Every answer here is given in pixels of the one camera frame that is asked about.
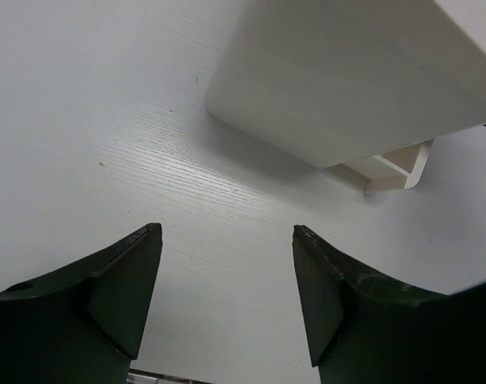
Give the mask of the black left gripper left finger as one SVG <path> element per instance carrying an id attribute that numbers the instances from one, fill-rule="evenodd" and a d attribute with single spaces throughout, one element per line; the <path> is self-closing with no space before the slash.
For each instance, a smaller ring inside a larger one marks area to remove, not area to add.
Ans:
<path id="1" fill-rule="evenodd" d="M 0 383 L 124 383 L 161 260 L 152 222 L 0 292 Z"/>

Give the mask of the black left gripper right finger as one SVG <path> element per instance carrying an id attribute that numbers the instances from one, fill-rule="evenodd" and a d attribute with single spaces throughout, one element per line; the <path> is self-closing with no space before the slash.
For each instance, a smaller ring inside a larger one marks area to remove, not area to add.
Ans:
<path id="1" fill-rule="evenodd" d="M 486 282 L 440 294 L 339 251 L 307 226 L 293 262 L 323 383 L 486 383 Z"/>

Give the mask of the white drawer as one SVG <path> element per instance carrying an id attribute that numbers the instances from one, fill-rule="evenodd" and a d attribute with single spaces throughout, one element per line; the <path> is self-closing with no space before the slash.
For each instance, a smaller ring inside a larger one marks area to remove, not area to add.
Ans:
<path id="1" fill-rule="evenodd" d="M 411 189 L 420 181 L 432 144 L 433 140 L 429 140 L 405 146 L 341 163 L 325 169 L 325 172 L 364 194 Z"/>

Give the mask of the white drawer cabinet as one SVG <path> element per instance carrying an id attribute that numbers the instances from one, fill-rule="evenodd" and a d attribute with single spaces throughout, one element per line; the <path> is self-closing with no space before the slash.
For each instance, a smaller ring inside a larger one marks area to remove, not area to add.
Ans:
<path id="1" fill-rule="evenodd" d="M 486 124 L 486 1 L 250 1 L 212 116 L 318 169 Z"/>

